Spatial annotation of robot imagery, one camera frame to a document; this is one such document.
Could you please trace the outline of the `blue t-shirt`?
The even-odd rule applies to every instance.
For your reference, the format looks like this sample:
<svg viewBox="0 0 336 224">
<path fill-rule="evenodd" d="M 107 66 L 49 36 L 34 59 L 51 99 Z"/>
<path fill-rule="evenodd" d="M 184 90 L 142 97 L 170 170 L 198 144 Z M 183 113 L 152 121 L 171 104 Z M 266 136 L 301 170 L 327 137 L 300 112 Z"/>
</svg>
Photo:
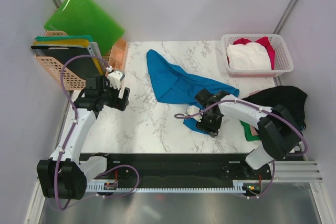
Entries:
<svg viewBox="0 0 336 224">
<path fill-rule="evenodd" d="M 216 94 L 224 90 L 236 97 L 239 89 L 209 78 L 187 73 L 178 65 L 169 63 L 158 52 L 150 49 L 146 53 L 147 67 L 156 100 L 168 104 L 202 106 L 195 96 L 203 88 Z"/>
</svg>

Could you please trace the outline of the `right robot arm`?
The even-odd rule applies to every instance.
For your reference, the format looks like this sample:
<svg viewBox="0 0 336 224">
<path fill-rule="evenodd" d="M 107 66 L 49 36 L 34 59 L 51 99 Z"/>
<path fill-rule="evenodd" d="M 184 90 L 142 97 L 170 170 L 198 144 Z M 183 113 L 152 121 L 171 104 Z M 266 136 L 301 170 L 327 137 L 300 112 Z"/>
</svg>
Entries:
<svg viewBox="0 0 336 224">
<path fill-rule="evenodd" d="M 274 108 L 256 105 L 223 90 L 212 94 L 203 89 L 195 99 L 201 108 L 192 105 L 186 112 L 197 121 L 196 127 L 211 137 L 218 135 L 223 116 L 234 117 L 257 130 L 261 144 L 245 157 L 240 166 L 245 178 L 254 178 L 262 166 L 284 159 L 303 142 L 298 125 L 282 105 Z"/>
</svg>

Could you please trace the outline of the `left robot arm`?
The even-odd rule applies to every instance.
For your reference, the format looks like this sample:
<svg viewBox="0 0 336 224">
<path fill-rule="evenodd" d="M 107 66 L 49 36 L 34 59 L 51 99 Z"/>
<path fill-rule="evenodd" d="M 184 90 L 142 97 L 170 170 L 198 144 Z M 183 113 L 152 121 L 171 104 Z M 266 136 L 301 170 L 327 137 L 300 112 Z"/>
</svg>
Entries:
<svg viewBox="0 0 336 224">
<path fill-rule="evenodd" d="M 124 73 L 86 79 L 86 86 L 74 101 L 70 124 L 49 159 L 40 160 L 37 173 L 46 198 L 81 199 L 98 175 L 111 178 L 115 165 L 103 156 L 91 156 L 83 164 L 79 158 L 87 135 L 104 107 L 124 111 L 129 104 L 129 88 L 122 88 Z"/>
</svg>

